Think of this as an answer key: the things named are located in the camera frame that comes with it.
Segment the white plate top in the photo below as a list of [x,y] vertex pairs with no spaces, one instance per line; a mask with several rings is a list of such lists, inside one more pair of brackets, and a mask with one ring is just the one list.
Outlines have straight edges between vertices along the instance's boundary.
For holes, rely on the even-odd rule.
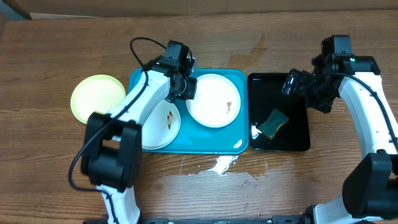
[[222,128],[238,116],[241,97],[237,87],[226,77],[214,73],[200,75],[194,99],[187,100],[188,112],[198,123]]

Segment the green yellow sponge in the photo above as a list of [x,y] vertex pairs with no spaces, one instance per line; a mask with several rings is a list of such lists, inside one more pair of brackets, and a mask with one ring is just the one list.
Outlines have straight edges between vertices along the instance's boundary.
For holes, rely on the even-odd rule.
[[281,110],[277,108],[272,111],[269,117],[259,125],[258,130],[269,139],[273,139],[279,129],[289,120]]

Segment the yellow-green plate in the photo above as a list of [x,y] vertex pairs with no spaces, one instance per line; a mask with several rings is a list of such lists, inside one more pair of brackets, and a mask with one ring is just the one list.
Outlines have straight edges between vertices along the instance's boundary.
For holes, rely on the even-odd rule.
[[107,113],[126,97],[123,84],[109,75],[93,75],[81,81],[70,98],[74,117],[86,124],[92,112]]

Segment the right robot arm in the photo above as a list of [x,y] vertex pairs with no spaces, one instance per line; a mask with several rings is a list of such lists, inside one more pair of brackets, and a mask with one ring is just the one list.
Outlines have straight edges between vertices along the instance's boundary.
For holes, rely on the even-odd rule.
[[291,69],[282,87],[308,107],[329,113],[336,97],[348,107],[362,159],[343,182],[341,196],[307,208],[310,223],[373,223],[397,218],[397,121],[388,105],[381,71],[371,56],[313,59],[314,70]]

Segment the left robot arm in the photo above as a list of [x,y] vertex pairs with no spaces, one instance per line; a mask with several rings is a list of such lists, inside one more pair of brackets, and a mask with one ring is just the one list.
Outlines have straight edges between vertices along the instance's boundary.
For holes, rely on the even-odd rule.
[[75,158],[95,185],[93,191],[103,195],[108,223],[141,222],[134,184],[142,160],[142,127],[161,101],[194,98],[193,64],[193,60],[186,65],[145,64],[139,81],[120,104],[88,118],[84,145]]

